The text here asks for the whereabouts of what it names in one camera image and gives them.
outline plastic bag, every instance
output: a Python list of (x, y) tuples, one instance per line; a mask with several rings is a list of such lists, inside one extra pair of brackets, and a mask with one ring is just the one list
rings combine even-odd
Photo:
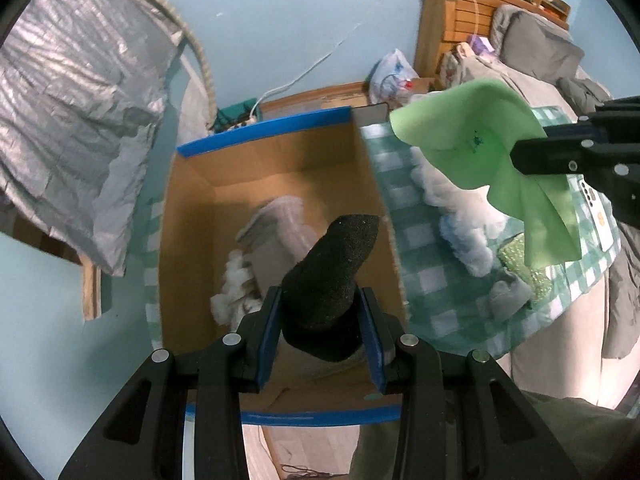
[(404, 57), (395, 49), (383, 57), (369, 81), (369, 99), (372, 104), (387, 102), (391, 109), (409, 102), (413, 95), (411, 79), (418, 74)]

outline cotton fluff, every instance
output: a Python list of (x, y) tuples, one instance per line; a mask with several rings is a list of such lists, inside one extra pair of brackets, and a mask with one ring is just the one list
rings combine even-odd
[(247, 265), (242, 251), (231, 251), (226, 263), (222, 293), (210, 299), (211, 313), (216, 323), (227, 325), (232, 332), (238, 330), (246, 314), (257, 312), (262, 307), (254, 274)]
[(497, 238), (508, 220), (486, 199), (489, 186), (460, 189), (425, 158), (420, 148), (412, 147), (411, 156), (416, 166), (411, 176), (424, 189), (424, 201), (443, 213), (440, 234), (472, 276), (487, 275), (494, 262), (487, 238)]

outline sock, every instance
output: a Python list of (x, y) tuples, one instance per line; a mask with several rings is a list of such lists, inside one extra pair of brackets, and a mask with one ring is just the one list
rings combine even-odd
[(284, 277), (282, 334), (290, 345), (338, 362), (362, 344), (355, 275), (373, 249), (378, 222), (373, 215), (338, 217)]
[(531, 299), (531, 287), (517, 274), (506, 269), (498, 271), (489, 292), (489, 307), (496, 321), (507, 321)]

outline bolt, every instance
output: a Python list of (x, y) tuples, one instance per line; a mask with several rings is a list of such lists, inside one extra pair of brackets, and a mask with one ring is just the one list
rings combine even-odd
[(486, 350), (474, 350), (473, 352), (471, 352), (471, 357), (478, 363), (485, 363), (489, 359), (491, 359), (489, 352), (487, 352)]
[(402, 334), (400, 336), (400, 342), (404, 346), (416, 346), (418, 344), (418, 338), (413, 334)]
[(625, 176), (629, 174), (629, 167), (626, 164), (616, 164), (613, 171), (619, 176)]
[(241, 341), (242, 341), (241, 335), (237, 334), (236, 332), (229, 332), (227, 335), (225, 335), (222, 338), (222, 342), (227, 346), (237, 345)]
[(164, 348), (156, 350), (151, 354), (151, 360), (155, 363), (164, 363), (169, 358), (169, 352)]

